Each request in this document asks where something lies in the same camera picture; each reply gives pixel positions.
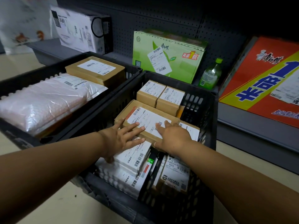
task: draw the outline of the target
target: plastic basket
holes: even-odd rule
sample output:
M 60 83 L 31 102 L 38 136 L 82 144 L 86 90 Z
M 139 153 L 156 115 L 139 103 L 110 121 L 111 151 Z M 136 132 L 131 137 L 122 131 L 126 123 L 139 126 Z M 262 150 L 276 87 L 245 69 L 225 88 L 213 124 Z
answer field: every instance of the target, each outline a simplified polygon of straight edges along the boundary
M 149 71 L 144 71 L 134 78 L 108 102 L 68 132 L 62 140 L 112 126 L 114 118 L 132 99 L 136 99 L 137 91 L 148 80 L 185 91 L 185 97 L 181 104 L 186 107 L 181 120 L 200 127 L 199 141 L 215 150 L 218 95 Z M 152 195 L 150 190 L 147 190 L 147 185 L 150 185 L 149 182 L 154 179 L 158 169 L 159 166 L 156 166 L 152 177 L 148 176 L 138 200 L 100 179 L 95 166 L 91 166 L 84 173 L 81 173 L 80 177 L 83 178 L 88 189 L 91 189 L 98 196 L 98 201 L 132 223 L 149 223 L 150 221 L 154 223 L 213 222 L 213 193 L 194 173 L 190 175 L 188 195 L 180 195 L 175 200 L 167 199 L 162 195 Z
M 88 117 L 92 112 L 97 108 L 101 107 L 106 101 L 110 100 L 114 94 L 121 90 L 126 84 L 128 84 L 133 78 L 139 75 L 142 72 L 142 69 L 122 61 L 115 60 L 113 58 L 102 56 L 93 52 L 85 52 L 80 55 L 71 57 L 69 59 L 63 60 L 59 63 L 53 64 L 51 66 L 42 67 L 24 74 L 15 76 L 13 78 L 3 80 L 0 82 L 0 97 L 7 96 L 9 93 L 14 93 L 16 90 L 21 90 L 24 87 L 50 78 L 55 74 L 60 72 L 66 73 L 65 67 L 76 63 L 80 60 L 83 60 L 87 57 L 95 56 L 121 66 L 125 67 L 126 78 L 127 80 L 122 84 L 114 84 L 108 90 L 101 93 L 87 104 L 76 110 L 72 113 L 71 117 L 64 122 L 60 127 L 58 127 L 54 132 L 49 136 L 38 139 L 28 133 L 18 129 L 17 127 L 7 123 L 3 119 L 0 119 L 0 130 L 19 148 L 24 149 L 28 147 L 35 147 L 46 143 L 52 143 L 61 139 L 67 132 L 79 124 L 82 120 Z

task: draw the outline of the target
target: hand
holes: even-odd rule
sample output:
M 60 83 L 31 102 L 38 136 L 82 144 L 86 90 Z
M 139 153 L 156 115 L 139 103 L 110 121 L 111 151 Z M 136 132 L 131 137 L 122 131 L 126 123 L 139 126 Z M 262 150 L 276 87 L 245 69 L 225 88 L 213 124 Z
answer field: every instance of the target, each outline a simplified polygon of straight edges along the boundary
M 108 162 L 113 161 L 112 158 L 115 154 L 132 148 L 145 141 L 145 138 L 131 141 L 132 137 L 144 131 L 145 127 L 132 130 L 139 125 L 139 123 L 136 122 L 119 130 L 124 121 L 125 119 L 123 118 L 113 127 L 106 128 L 98 132 L 103 137 L 103 146 L 106 149 L 106 153 L 103 154 L 103 158 L 106 158 L 106 161 Z
M 154 146 L 157 149 L 163 150 L 171 155 L 179 156 L 180 150 L 192 141 L 189 132 L 181 128 L 177 123 L 171 125 L 165 120 L 165 128 L 156 123 L 156 128 L 162 136 L 162 142 L 155 142 Z

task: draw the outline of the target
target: tile floor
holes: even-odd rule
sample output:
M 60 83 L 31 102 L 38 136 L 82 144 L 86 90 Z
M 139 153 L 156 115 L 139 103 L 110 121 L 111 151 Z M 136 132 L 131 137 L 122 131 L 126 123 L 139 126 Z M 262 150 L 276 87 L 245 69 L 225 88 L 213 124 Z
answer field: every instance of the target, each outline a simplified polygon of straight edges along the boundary
M 6 56 L 0 55 L 0 80 L 42 67 L 33 53 Z M 19 150 L 0 133 L 0 155 Z M 255 169 L 274 180 L 299 192 L 299 176 L 285 169 L 256 158 L 241 150 L 217 141 L 217 151 Z M 68 182 L 51 198 L 25 217 L 19 224 L 124 224 L 129 223 L 80 188 Z M 220 201 L 215 198 L 214 224 L 233 224 L 232 218 Z

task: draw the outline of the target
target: green bottle cap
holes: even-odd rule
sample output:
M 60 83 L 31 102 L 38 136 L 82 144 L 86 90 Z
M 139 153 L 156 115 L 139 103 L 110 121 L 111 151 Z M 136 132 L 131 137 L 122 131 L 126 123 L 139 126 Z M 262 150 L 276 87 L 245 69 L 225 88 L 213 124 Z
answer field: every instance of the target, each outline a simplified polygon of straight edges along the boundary
M 216 59 L 216 63 L 217 63 L 217 64 L 221 64 L 222 61 L 223 61 L 223 60 L 222 60 L 221 58 L 217 58 L 217 59 Z

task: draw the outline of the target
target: forearm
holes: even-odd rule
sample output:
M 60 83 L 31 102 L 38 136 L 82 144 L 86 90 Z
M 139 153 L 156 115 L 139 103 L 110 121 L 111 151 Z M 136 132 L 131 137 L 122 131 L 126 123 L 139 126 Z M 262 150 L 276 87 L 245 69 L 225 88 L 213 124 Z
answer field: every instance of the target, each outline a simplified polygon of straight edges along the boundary
M 101 157 L 103 146 L 94 132 L 0 156 L 0 220 L 23 218 Z
M 238 223 L 299 223 L 292 189 L 194 141 L 179 156 Z

